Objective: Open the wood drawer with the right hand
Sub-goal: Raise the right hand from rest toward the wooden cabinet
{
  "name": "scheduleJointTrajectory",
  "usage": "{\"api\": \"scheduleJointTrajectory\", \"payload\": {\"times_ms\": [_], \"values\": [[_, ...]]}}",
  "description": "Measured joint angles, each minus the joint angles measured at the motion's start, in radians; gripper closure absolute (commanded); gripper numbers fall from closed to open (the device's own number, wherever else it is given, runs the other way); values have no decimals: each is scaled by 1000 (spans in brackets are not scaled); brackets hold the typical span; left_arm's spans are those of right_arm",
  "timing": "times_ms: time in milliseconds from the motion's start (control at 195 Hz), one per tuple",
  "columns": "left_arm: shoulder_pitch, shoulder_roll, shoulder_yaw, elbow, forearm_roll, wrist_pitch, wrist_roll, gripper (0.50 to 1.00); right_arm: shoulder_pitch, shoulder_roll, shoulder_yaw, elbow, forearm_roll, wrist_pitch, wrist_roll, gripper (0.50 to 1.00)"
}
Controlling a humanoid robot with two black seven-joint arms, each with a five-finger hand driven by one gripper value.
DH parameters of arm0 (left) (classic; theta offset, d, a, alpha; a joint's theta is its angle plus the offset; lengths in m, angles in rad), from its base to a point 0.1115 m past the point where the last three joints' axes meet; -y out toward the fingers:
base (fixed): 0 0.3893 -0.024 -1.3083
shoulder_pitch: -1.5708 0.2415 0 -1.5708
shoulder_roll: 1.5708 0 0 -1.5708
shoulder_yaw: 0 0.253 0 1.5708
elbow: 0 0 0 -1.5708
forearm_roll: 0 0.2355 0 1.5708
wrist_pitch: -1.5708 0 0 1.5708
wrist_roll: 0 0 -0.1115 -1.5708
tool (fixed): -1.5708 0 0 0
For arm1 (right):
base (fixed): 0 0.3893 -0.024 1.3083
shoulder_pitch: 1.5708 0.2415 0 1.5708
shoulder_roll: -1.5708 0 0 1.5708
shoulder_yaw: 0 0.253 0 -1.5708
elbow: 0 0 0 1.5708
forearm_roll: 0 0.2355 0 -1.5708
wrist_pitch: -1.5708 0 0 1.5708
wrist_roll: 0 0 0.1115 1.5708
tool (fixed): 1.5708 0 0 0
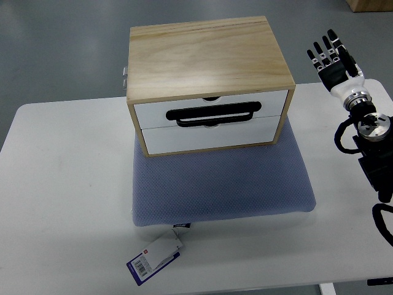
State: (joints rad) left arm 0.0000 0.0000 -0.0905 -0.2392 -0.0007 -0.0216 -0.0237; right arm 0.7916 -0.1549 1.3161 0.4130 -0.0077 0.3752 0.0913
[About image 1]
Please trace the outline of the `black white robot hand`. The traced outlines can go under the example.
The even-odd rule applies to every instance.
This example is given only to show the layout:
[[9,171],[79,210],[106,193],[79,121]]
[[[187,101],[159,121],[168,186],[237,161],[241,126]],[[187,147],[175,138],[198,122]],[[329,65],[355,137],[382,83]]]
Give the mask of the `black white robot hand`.
[[340,99],[343,105],[362,95],[369,96],[362,70],[336,32],[329,29],[322,41],[324,48],[314,42],[314,49],[307,50],[307,55],[331,96]]

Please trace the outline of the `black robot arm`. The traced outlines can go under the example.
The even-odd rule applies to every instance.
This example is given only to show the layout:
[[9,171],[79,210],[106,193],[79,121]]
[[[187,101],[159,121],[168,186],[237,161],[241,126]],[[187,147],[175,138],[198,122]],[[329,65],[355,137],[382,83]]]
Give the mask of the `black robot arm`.
[[[370,185],[378,193],[379,203],[373,206],[372,216],[382,237],[391,245],[392,232],[383,218],[383,212],[392,213],[392,117],[376,110],[372,98],[366,91],[354,92],[343,103],[349,112],[334,135],[334,143],[344,154],[362,154],[358,159]],[[349,126],[357,134],[352,137],[355,149],[345,148],[341,137]]]

